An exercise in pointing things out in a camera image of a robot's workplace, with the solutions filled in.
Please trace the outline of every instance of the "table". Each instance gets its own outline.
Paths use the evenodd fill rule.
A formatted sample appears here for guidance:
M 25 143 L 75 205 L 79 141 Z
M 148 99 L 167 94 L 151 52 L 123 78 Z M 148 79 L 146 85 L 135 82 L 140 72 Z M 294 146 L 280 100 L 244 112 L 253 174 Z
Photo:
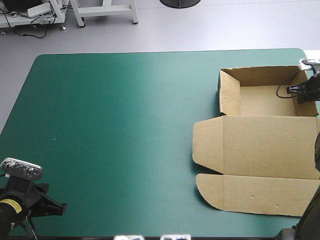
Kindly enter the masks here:
M 64 216 L 43 236 L 270 237 L 296 217 L 226 212 L 200 196 L 193 124 L 219 115 L 219 69 L 296 65 L 300 49 L 36 58 L 0 135 L 0 160 L 43 167 Z

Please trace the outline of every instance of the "power strip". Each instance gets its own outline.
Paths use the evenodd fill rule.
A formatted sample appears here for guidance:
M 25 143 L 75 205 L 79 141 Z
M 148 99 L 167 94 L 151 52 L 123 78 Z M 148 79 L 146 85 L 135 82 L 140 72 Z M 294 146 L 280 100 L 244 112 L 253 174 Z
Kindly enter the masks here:
M 42 14 L 51 12 L 51 6 L 49 2 L 34 6 L 28 9 L 29 18 L 33 18 Z

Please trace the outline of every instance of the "yellow label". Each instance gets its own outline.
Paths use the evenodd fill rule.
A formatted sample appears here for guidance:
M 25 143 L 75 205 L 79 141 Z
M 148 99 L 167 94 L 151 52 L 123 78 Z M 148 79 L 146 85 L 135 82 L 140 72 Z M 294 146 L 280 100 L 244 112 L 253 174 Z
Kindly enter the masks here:
M 16 201 L 12 199 L 2 199 L 0 203 L 9 204 L 11 207 L 14 208 L 15 212 L 18 214 L 22 211 L 22 207 Z

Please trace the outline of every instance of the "box lid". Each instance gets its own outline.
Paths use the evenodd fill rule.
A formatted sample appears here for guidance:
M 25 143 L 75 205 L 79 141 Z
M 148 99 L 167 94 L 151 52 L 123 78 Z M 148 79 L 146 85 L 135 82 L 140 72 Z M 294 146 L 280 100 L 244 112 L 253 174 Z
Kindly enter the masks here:
M 315 117 L 221 116 L 193 128 L 193 160 L 234 176 L 318 180 Z
M 196 176 L 200 194 L 217 209 L 299 217 L 306 210 L 319 183 L 319 180 L 275 177 Z

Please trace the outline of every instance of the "cardboard flap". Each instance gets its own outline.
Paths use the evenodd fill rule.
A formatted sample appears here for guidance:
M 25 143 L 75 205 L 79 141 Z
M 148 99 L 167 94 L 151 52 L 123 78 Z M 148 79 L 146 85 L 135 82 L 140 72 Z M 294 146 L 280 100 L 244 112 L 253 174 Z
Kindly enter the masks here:
M 240 83 L 237 79 L 220 71 L 220 112 L 226 115 L 240 115 Z
M 254 66 L 222 69 L 223 72 L 237 79 L 242 87 L 276 86 L 298 70 L 298 66 Z
M 224 176 L 200 173 L 196 176 L 196 186 L 204 198 L 216 209 L 224 210 Z
M 224 122 L 216 117 L 193 126 L 192 158 L 197 164 L 224 173 Z
M 202 197 L 215 208 L 298 217 L 306 210 L 319 183 L 319 180 L 309 179 L 212 174 L 196 177 Z
M 222 118 L 226 175 L 319 179 L 314 162 L 318 132 L 315 117 Z

